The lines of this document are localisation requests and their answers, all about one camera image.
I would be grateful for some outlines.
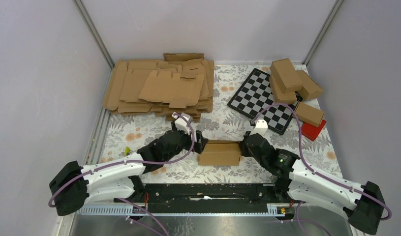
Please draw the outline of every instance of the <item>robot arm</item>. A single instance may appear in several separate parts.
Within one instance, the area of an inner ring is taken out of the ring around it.
[[[278,177],[275,182],[275,189],[280,198],[287,195],[291,199],[306,201],[323,207],[341,215],[352,226],[364,233],[371,235],[376,233],[384,210],[382,206],[356,191],[338,186],[315,173],[321,173],[384,202],[381,191],[376,184],[367,182],[366,185],[361,185],[315,167],[312,167],[314,172],[311,172],[298,155],[271,146],[261,136],[260,133],[262,133],[261,129],[263,128],[259,127],[258,124],[259,120],[254,131],[247,132],[244,135],[240,147],[244,156],[253,157],[263,168]]]
[[[190,116],[186,114],[182,116],[189,123],[192,121]],[[200,131],[196,131],[193,151],[201,153],[207,141],[208,139],[204,138]],[[50,182],[51,193],[55,194],[75,177],[81,177],[54,198],[57,214],[68,215],[79,210],[84,204],[101,200],[128,198],[134,195],[138,198],[136,195],[142,194],[138,189],[143,188],[138,176],[161,168],[163,165],[158,162],[168,162],[183,149],[189,150],[191,142],[188,125],[183,119],[178,118],[172,122],[171,130],[124,158],[82,167],[77,161],[67,163]]]

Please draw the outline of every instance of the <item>cable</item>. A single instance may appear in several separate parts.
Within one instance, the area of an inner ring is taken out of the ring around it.
[[[133,207],[136,207],[136,208],[140,209],[141,211],[145,212],[146,214],[148,214],[155,222],[157,222],[157,224],[162,228],[162,230],[164,230],[165,234],[167,236],[170,236],[168,234],[167,230],[165,229],[165,227],[160,223],[160,221],[154,215],[152,215],[149,211],[145,210],[144,208],[142,208],[142,207],[138,206],[137,204],[132,203],[126,199],[123,199],[123,198],[118,198],[118,199],[121,200],[122,202],[128,203],[128,204],[132,205]]]
[[[284,223],[284,222],[297,222],[297,221],[298,221],[298,220],[293,220],[293,219],[292,219],[292,220],[282,220],[282,221],[275,220],[275,221],[271,221],[270,223]],[[316,223],[316,222],[310,221],[310,220],[300,220],[300,221],[302,221],[302,222],[304,222],[304,223],[313,224],[313,225],[319,227],[320,229],[322,229],[323,231],[325,231],[326,234],[328,234],[328,236],[332,236],[332,235],[329,233],[329,231],[328,231],[325,227],[323,227],[321,224],[319,224],[319,223]]]
[[[343,183],[340,183],[340,182],[338,182],[338,181],[336,181],[336,180],[334,180],[334,179],[331,179],[331,178],[329,178],[329,177],[327,177],[327,176],[325,176],[325,175],[323,175],[323,174],[321,174],[321,173],[319,173],[319,172],[315,172],[315,171],[314,171],[314,169],[313,169],[313,168],[307,163],[307,161],[303,158],[303,152],[302,152],[302,126],[300,125],[300,121],[299,121],[299,119],[297,118],[297,115],[296,115],[296,113],[294,112],[294,110],[293,110],[291,107],[289,107],[287,104],[284,104],[284,103],[275,103],[275,104],[269,105],[269,106],[267,106],[266,108],[264,108],[263,110],[261,110],[261,111],[257,114],[257,116],[256,116],[252,121],[256,121],[256,120],[259,118],[260,114],[263,115],[266,111],[268,111],[270,108],[272,108],[272,107],[274,107],[274,106],[284,106],[284,107],[288,108],[288,109],[292,112],[294,118],[296,119],[297,126],[299,127],[299,154],[300,154],[300,159],[302,160],[302,162],[303,162],[303,164],[306,166],[306,168],[308,168],[308,169],[309,169],[311,172],[313,172],[314,174],[316,174],[316,175],[318,175],[318,176],[324,178],[325,180],[328,180],[329,182],[332,182],[332,183],[334,183],[334,184],[336,184],[336,185],[338,185],[338,186],[341,186],[341,187],[343,187],[343,188],[345,188],[345,189],[348,189],[348,190],[351,191],[351,192],[352,192],[352,191],[355,191],[356,193],[359,193],[359,194],[361,194],[361,195],[363,195],[363,196],[365,196],[365,197],[367,197],[367,198],[373,200],[375,203],[379,204],[380,206],[382,206],[384,209],[386,209],[388,215],[387,215],[386,217],[381,218],[380,220],[388,220],[388,219],[392,218],[392,211],[390,210],[390,208],[389,208],[388,206],[386,206],[386,204],[384,204],[383,202],[381,202],[380,200],[378,200],[377,198],[375,198],[375,197],[373,197],[373,196],[371,196],[371,195],[369,195],[369,194],[367,194],[367,193],[365,193],[365,192],[363,192],[363,191],[360,191],[360,190],[358,190],[358,189],[354,189],[354,188],[351,187],[351,186],[348,186],[348,185],[343,184]]]
[[[178,113],[176,113],[176,115],[177,115],[179,118],[183,119],[183,120],[186,122],[186,124],[188,125],[188,127],[189,127],[189,129],[190,129],[190,132],[191,132],[191,145],[190,145],[190,148],[189,148],[189,150],[187,151],[187,153],[185,153],[183,156],[181,156],[180,158],[178,158],[178,159],[176,159],[176,160],[174,160],[174,161],[159,161],[159,162],[157,162],[157,161],[128,160],[128,161],[126,161],[126,164],[127,164],[127,163],[145,163],[145,164],[153,164],[153,165],[165,165],[165,164],[176,163],[176,162],[178,162],[178,161],[183,160],[184,158],[186,158],[186,157],[191,153],[191,151],[193,151],[194,143],[195,143],[194,140],[195,140],[196,138],[195,138],[195,134],[194,134],[193,127],[191,127],[191,125],[190,125],[190,123],[188,122],[188,120],[187,120],[185,117],[183,117],[182,115],[178,114]],[[97,167],[97,168],[94,169],[93,173],[94,173],[94,172],[98,172],[98,171],[103,170],[103,169],[106,169],[106,168],[109,168],[109,167],[112,167],[112,166],[122,165],[122,164],[125,164],[125,163],[124,163],[123,161],[120,161],[120,162],[110,163],[110,164],[107,164],[107,165],[105,165],[105,166]],[[89,175],[89,174],[91,174],[91,173],[92,173],[92,170],[89,170],[89,171],[86,171],[86,172],[84,172],[84,173],[81,173],[80,175],[75,176],[74,178],[70,179],[67,183],[65,183],[63,186],[61,186],[61,187],[51,196],[51,198],[50,198],[50,200],[49,200],[49,202],[48,202],[48,206],[49,206],[49,207],[56,207],[56,206],[53,204],[53,200],[58,196],[58,194],[60,194],[60,192],[62,192],[65,188],[67,188],[69,185],[71,185],[71,184],[72,184],[73,182],[75,182],[76,180],[82,178],[83,176]],[[128,201],[127,201],[127,203],[129,203],[129,204],[131,204],[131,205],[133,205],[133,206],[135,206],[135,207],[137,207],[137,208],[140,208],[139,206],[137,206],[137,205],[135,205],[135,204],[133,204],[133,203],[131,203],[131,202],[128,202]],[[164,232],[167,234],[167,236],[169,236],[169,234],[168,234],[168,232],[166,231],[166,229],[164,228],[164,226],[163,226],[151,213],[149,213],[149,212],[146,211],[145,209],[142,209],[142,210],[143,210],[145,213],[147,213],[149,216],[151,216],[151,217],[159,224],[159,226],[164,230]]]
[[[306,230],[303,228],[302,223],[300,223],[302,220],[299,220],[299,208],[300,208],[300,206],[302,205],[302,203],[304,203],[304,202],[299,202],[299,204],[298,204],[297,207],[296,207],[296,220],[297,220],[297,223],[299,223],[299,226],[300,226],[300,228],[302,229],[303,233],[305,233],[306,236],[310,236],[310,235],[308,235],[308,233],[306,232]]]
[[[143,227],[145,227],[145,228],[151,230],[152,232],[156,233],[157,235],[163,236],[163,234],[161,234],[160,232],[158,232],[157,230],[155,230],[155,229],[154,229],[153,227],[151,227],[151,226],[148,226],[148,225],[146,225],[146,224],[143,224],[143,223],[141,223],[141,222],[139,222],[139,221],[137,221],[137,220],[132,220],[132,219],[130,219],[130,221],[131,221],[131,224],[137,223],[138,225],[143,226]]]

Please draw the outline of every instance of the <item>table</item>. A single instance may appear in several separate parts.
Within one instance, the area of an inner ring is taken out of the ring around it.
[[[204,137],[217,140],[242,140],[246,131],[252,130],[249,119],[232,110],[226,104],[250,72],[258,68],[269,73],[269,65],[216,65],[214,83],[214,110],[203,113],[200,122],[192,124],[202,131]],[[296,70],[307,72],[306,66],[295,65]],[[318,101],[305,103],[319,108]],[[171,122],[154,114],[125,116],[111,115],[102,155],[98,163],[123,157],[125,147],[137,150],[171,129]],[[268,130],[264,137],[276,148],[298,154],[298,127],[293,119],[284,133],[279,135]],[[319,137],[310,141],[303,137],[303,154],[314,166],[342,177],[334,148],[326,127]],[[144,183],[269,183],[276,178],[257,164],[253,158],[241,158],[239,166],[199,166],[197,154],[184,160],[141,176]],[[333,235],[357,235],[345,219],[333,212],[316,206],[303,207],[302,219],[322,224]],[[145,223],[158,229],[156,223],[144,217]],[[171,235],[304,235],[297,223],[280,224],[271,217],[160,217]],[[71,235],[153,235],[147,229],[129,226],[123,217],[77,215]],[[326,235],[313,225],[305,225],[311,235]]]
[[[215,140],[242,140],[246,131],[252,130],[249,118],[232,110],[226,104],[241,86],[253,68],[265,72],[269,65],[216,65],[214,83],[214,108],[203,113],[200,122],[193,128],[203,136]],[[296,70],[307,72],[305,65],[295,65]],[[305,103],[319,108],[317,99]],[[154,114],[122,116],[112,115],[109,130],[99,162],[123,157],[125,147],[137,150],[171,129],[171,122]],[[299,153],[298,127],[292,119],[284,135],[268,130],[264,137],[276,148]],[[342,177],[334,148],[326,127],[314,141],[303,137],[303,154],[314,166]],[[269,183],[275,178],[253,158],[241,158],[239,166],[199,166],[197,154],[192,153],[184,160],[141,176],[144,183]]]

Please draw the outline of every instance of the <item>stack of flattened cardboard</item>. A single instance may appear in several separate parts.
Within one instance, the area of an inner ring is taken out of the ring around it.
[[[164,59],[118,60],[103,99],[112,113],[155,112],[173,119],[186,113],[199,121],[213,109],[214,62],[204,54],[164,54]]]

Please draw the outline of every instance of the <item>yellow object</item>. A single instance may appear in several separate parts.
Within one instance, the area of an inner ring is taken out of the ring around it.
[[[126,146],[126,147],[125,147],[124,156],[128,156],[129,154],[131,154],[131,149],[130,149],[128,146]]]

